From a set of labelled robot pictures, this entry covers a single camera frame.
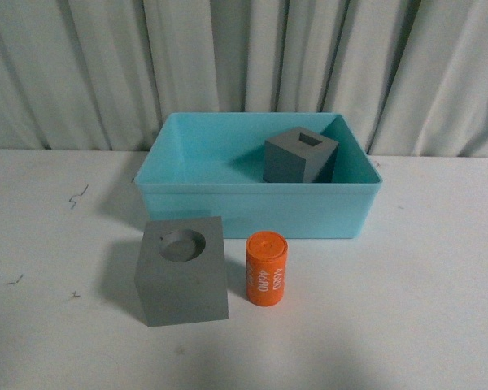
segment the orange can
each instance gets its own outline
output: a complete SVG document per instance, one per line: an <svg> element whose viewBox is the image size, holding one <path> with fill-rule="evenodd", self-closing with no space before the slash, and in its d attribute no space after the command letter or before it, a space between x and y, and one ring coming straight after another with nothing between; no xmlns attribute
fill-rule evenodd
<svg viewBox="0 0 488 390"><path fill-rule="evenodd" d="M246 293L258 306L272 306L284 296L287 241L276 232L256 232L246 241Z"/></svg>

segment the curtain fold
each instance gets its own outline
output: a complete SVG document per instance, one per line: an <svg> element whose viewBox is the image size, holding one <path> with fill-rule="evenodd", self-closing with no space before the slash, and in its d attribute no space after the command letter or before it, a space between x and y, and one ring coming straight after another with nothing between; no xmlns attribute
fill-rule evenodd
<svg viewBox="0 0 488 390"><path fill-rule="evenodd" d="M488 1L421 3L371 152L488 156Z"/></svg>
<svg viewBox="0 0 488 390"><path fill-rule="evenodd" d="M0 1L0 148L147 150L176 111L333 111L488 157L488 0Z"/></svg>
<svg viewBox="0 0 488 390"><path fill-rule="evenodd" d="M150 148L160 113L142 4L68 4L111 148Z"/></svg>

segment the plastic bin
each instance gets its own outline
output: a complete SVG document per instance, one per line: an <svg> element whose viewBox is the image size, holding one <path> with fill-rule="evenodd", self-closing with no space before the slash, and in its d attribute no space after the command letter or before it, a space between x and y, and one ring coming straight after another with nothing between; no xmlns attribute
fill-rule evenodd
<svg viewBox="0 0 488 390"><path fill-rule="evenodd" d="M305 127L340 143L332 183L264 183L264 141ZM220 215L225 238L358 236L381 177L341 115L176 113L135 182L151 219Z"/></svg>

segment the white table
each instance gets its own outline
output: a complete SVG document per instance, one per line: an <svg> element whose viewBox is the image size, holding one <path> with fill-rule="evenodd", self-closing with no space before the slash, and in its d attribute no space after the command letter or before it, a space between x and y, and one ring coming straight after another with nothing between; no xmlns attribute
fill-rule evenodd
<svg viewBox="0 0 488 390"><path fill-rule="evenodd" d="M289 240L280 304L226 240L230 318L148 328L144 157L0 150L0 389L488 389L488 159L374 157L361 236Z"/></svg>

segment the gray cube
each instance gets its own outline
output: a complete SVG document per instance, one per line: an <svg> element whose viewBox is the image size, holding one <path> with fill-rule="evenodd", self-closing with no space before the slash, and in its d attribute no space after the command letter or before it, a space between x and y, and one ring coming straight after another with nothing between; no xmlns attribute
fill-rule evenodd
<svg viewBox="0 0 488 390"><path fill-rule="evenodd" d="M293 128L265 142L264 181L330 183L338 143L306 128Z"/></svg>
<svg viewBox="0 0 488 390"><path fill-rule="evenodd" d="M134 281L149 327L227 319L221 218L147 223Z"/></svg>

